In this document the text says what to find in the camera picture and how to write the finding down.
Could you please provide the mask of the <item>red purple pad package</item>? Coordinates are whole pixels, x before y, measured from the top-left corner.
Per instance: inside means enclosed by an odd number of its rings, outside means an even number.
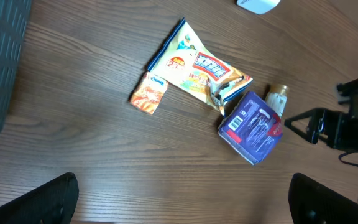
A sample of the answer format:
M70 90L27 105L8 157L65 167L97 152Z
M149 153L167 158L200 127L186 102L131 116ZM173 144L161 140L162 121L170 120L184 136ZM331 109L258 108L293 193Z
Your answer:
M218 134L252 165L262 162L283 136L278 114L253 91L247 92L218 128Z

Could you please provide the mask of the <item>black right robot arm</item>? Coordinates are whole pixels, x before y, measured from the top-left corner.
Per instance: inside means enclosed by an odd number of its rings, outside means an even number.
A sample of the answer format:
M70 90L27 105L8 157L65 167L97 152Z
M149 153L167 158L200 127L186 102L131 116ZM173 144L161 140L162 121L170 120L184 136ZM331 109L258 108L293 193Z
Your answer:
M285 120L284 125L304 140L326 143L344 152L358 152L358 79L336 86L340 105L349 105L347 113L313 108Z

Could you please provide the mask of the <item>orange white tissue pack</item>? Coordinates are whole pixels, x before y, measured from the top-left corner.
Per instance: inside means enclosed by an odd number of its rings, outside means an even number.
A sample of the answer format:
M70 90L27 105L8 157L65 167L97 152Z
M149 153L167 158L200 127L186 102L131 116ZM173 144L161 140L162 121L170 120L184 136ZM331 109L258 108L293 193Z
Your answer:
M145 72L130 98L131 105L147 114L153 114L167 91L168 85L169 83L163 78L149 71Z

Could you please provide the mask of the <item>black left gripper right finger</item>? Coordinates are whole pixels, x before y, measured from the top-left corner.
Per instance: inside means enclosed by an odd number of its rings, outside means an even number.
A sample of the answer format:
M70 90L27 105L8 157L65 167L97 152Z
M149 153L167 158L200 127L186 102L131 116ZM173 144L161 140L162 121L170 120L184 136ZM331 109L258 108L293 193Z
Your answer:
M293 175L288 203L294 224L358 224L358 204L304 174Z

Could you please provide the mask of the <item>white tube gold cap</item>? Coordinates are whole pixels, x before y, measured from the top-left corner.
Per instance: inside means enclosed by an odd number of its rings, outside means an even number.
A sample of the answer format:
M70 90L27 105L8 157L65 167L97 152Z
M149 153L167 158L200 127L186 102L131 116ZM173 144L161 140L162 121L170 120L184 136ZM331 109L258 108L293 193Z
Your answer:
M266 104L281 118L288 99L289 87L282 84L273 84L265 97Z

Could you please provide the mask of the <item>yellow snack bag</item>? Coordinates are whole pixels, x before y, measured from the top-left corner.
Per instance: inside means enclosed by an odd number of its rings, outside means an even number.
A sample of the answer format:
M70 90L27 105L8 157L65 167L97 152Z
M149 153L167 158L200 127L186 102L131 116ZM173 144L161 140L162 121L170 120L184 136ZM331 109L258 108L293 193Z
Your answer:
M185 18L170 33L147 70L225 115L224 106L253 78L215 57Z

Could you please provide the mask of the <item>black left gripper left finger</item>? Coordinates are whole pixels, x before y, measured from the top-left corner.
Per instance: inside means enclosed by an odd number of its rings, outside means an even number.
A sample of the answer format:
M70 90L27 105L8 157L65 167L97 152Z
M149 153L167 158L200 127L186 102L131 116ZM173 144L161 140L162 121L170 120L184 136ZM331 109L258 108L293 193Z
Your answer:
M70 223L78 198L76 176L67 172L0 206L0 223Z

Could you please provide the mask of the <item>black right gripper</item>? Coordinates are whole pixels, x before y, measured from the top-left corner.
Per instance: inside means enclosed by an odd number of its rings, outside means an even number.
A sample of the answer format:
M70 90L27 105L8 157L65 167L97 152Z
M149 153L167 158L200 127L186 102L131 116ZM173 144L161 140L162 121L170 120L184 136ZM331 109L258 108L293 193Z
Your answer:
M333 149L358 149L358 78L336 85L338 103L348 104L347 113L314 108L284 121L285 127L305 141L322 140Z

